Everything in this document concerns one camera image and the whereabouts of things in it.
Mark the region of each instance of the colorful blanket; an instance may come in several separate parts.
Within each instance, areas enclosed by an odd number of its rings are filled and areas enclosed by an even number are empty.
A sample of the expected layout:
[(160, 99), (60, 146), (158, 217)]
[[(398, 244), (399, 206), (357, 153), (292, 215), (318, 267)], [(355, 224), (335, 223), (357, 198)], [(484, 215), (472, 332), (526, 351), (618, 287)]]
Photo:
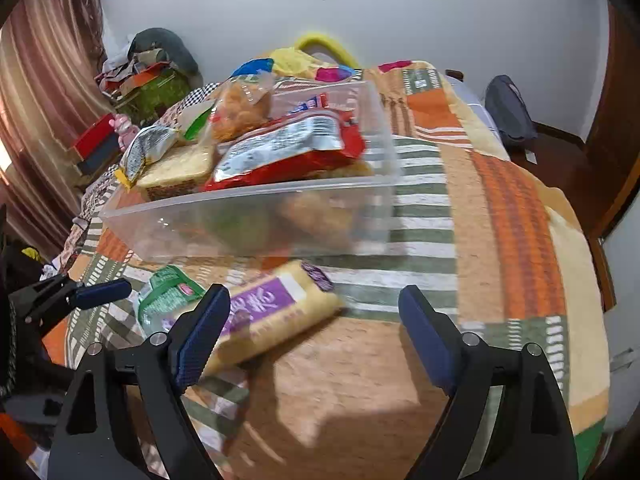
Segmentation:
[[(573, 211), (559, 190), (508, 161), (498, 140), (428, 63), (348, 77), (375, 83), (397, 134), (402, 177), (388, 251), (312, 258), (347, 308), (269, 352), (248, 375), (234, 368), (190, 388), (184, 404), (203, 443), (216, 460), (224, 452), (245, 479), (326, 478), (332, 472), (404, 478), (445, 403), (399, 324), (398, 292), (415, 283), (437, 310), (489, 344), (519, 349), (534, 341), (545, 349), (584, 472), (606, 414), (609, 375), (599, 291)], [(279, 80), (282, 89), (316, 84), (295, 76)], [(175, 121), (179, 107), (161, 121)], [(281, 261), (173, 263), (208, 286), (251, 279)], [(96, 217), (72, 275), (87, 283), (125, 276), (140, 290), (158, 267), (132, 254)], [(72, 314), (70, 364), (77, 365), (94, 340), (115, 347), (142, 341), (134, 296)], [(492, 392), (469, 466), (482, 456), (498, 400)]]

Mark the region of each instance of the gray backpack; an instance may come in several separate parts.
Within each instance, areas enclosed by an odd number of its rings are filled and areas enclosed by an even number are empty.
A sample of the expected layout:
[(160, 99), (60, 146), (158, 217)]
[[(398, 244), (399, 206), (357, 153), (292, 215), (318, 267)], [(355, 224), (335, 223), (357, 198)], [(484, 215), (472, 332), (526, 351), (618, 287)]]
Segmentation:
[(484, 107), (494, 118), (505, 146), (519, 146), (538, 136), (520, 91), (508, 75), (492, 79), (484, 94)]

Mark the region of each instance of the transparent plastic container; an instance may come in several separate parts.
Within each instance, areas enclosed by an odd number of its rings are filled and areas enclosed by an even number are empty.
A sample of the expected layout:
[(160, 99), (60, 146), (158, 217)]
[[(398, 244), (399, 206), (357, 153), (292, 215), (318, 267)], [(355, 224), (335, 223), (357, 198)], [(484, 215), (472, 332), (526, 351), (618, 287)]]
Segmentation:
[(383, 253), (398, 161), (391, 130), (370, 82), (281, 92), (271, 115), (316, 94), (355, 111), (375, 175), (237, 187), (144, 202), (120, 188), (100, 218), (145, 260), (174, 256), (311, 256)]

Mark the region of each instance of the metal bolt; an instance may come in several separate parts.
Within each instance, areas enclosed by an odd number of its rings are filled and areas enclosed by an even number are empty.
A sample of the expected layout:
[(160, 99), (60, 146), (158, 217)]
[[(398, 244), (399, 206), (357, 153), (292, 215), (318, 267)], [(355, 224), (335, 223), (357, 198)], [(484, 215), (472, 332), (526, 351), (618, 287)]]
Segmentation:
[(465, 332), (462, 335), (462, 342), (467, 346), (478, 346), (478, 344), (480, 344), (480, 338), (473, 332)]
[(102, 351), (102, 345), (98, 342), (91, 343), (86, 349), (89, 355), (98, 355)]
[(166, 341), (166, 334), (164, 332), (156, 332), (155, 334), (151, 335), (149, 341), (153, 346), (160, 346)]
[(542, 348), (540, 348), (539, 344), (536, 343), (528, 343), (527, 344), (527, 352), (529, 352), (531, 355), (542, 355)]

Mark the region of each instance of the wooden floor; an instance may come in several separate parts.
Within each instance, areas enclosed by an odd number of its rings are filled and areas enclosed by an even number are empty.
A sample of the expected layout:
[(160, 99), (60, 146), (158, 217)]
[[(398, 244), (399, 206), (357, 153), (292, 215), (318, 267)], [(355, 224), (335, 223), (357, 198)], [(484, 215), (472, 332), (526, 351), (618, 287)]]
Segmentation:
[(610, 193), (580, 147), (539, 133), (538, 138), (529, 141), (526, 148), (536, 154), (537, 164), (526, 160), (523, 149), (509, 148), (511, 160), (547, 186), (559, 187), (574, 208), (582, 230), (590, 232), (604, 215), (609, 205), (606, 197)]

